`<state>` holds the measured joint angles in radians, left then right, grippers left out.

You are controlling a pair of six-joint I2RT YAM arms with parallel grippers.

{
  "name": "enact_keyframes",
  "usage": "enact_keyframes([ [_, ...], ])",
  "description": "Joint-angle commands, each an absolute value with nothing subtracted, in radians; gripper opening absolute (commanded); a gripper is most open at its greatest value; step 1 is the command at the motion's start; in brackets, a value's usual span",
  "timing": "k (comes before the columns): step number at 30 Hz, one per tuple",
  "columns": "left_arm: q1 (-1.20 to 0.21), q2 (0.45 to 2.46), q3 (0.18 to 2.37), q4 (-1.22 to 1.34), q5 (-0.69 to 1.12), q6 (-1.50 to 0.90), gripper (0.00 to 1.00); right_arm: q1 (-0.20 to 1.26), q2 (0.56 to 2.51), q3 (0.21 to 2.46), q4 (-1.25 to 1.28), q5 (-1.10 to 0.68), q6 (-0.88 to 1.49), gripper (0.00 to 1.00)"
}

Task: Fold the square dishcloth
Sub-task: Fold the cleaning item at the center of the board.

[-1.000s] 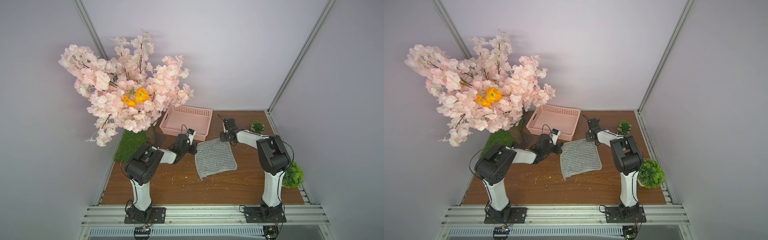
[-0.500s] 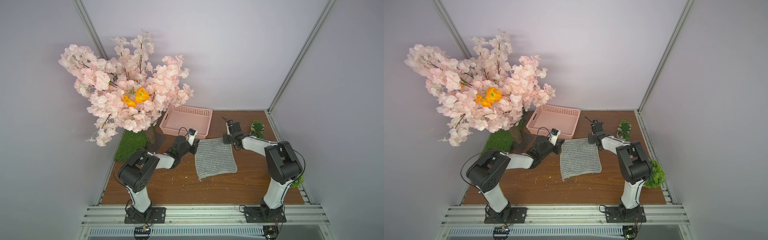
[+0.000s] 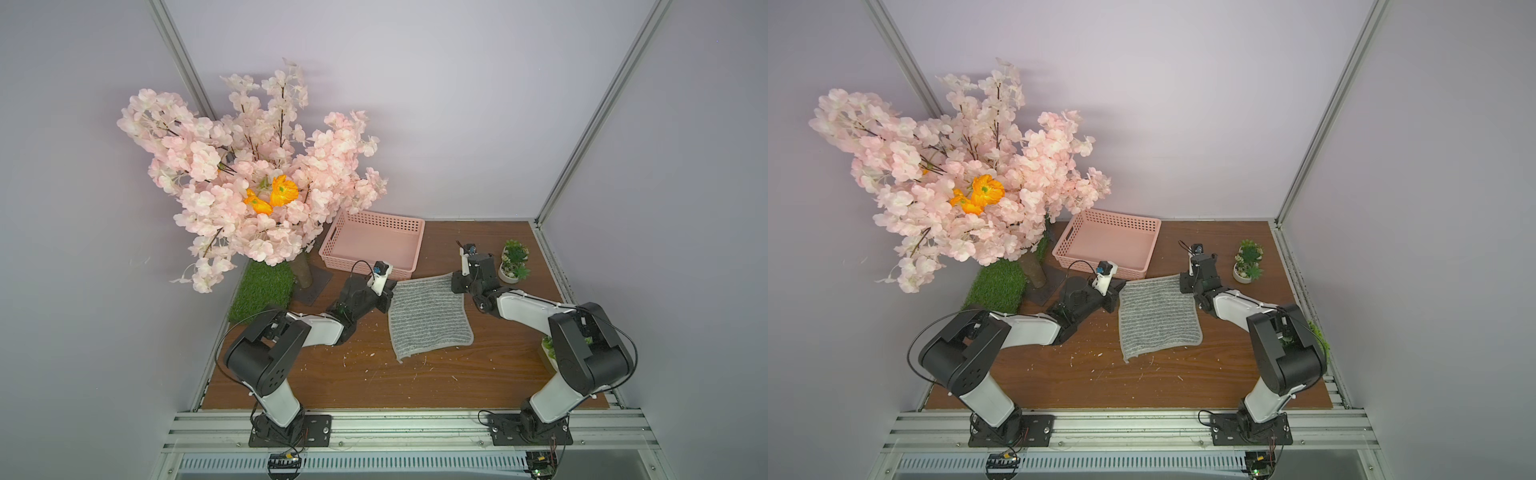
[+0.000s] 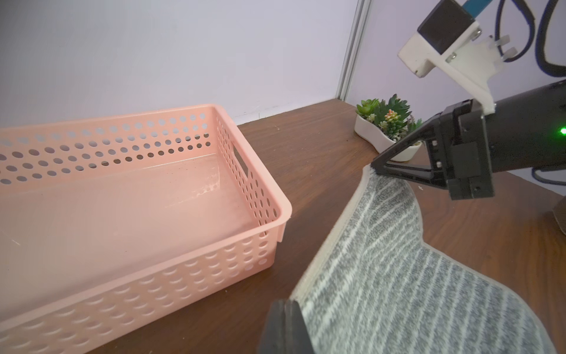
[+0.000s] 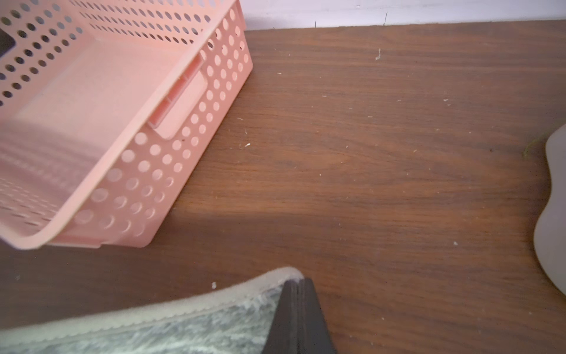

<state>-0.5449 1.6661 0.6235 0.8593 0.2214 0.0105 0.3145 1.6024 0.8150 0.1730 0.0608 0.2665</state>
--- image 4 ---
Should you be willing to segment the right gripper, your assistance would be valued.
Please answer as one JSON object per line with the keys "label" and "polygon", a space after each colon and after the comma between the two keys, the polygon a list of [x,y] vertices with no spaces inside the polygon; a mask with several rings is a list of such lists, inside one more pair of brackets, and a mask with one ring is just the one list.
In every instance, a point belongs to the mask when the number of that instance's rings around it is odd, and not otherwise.
{"label": "right gripper", "polygon": [[[429,124],[431,133],[427,132]],[[447,107],[397,142],[389,139],[379,126],[373,125],[370,131],[370,143],[379,153],[371,163],[377,175],[448,190],[452,200],[494,196],[486,121],[475,100]],[[410,161],[422,141],[429,138],[427,148],[434,169],[388,163]]]}

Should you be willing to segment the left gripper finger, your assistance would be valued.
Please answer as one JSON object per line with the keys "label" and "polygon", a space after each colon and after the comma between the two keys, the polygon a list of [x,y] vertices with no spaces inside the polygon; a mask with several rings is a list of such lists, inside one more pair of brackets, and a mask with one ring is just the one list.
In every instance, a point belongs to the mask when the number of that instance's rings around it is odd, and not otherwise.
{"label": "left gripper finger", "polygon": [[271,304],[258,353],[314,354],[299,303],[291,299],[278,299]]}

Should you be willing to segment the grey striped dishcloth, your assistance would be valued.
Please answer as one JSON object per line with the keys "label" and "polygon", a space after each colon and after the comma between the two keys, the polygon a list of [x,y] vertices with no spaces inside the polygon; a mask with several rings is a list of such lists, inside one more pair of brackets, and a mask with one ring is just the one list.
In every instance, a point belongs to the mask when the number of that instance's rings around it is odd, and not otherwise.
{"label": "grey striped dishcloth", "polygon": [[317,353],[554,353],[508,287],[423,240],[406,181],[365,166],[291,294]]}

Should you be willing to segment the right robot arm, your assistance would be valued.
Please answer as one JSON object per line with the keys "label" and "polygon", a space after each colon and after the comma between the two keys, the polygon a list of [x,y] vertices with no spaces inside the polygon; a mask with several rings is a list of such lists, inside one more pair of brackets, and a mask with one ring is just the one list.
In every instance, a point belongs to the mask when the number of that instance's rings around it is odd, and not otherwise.
{"label": "right robot arm", "polygon": [[451,199],[494,196],[494,173],[565,169],[565,82],[501,100],[447,107],[371,163],[376,174],[448,190]]}

